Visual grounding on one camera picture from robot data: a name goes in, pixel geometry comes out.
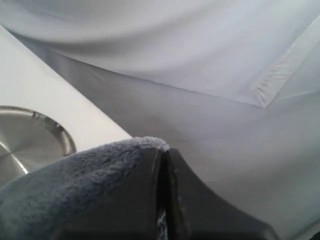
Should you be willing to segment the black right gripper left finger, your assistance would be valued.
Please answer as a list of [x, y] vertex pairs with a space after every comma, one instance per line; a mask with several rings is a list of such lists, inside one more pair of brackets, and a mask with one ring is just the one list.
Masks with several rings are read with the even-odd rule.
[[162, 151], [145, 149], [131, 175], [96, 205], [60, 226], [53, 240], [156, 240]]

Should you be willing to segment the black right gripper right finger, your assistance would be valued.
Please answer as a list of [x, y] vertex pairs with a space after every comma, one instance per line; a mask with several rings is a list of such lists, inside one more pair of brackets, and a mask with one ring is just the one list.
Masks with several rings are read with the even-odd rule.
[[239, 210], [213, 192], [181, 153], [163, 155], [167, 174], [167, 224], [170, 240], [277, 240], [267, 223]]

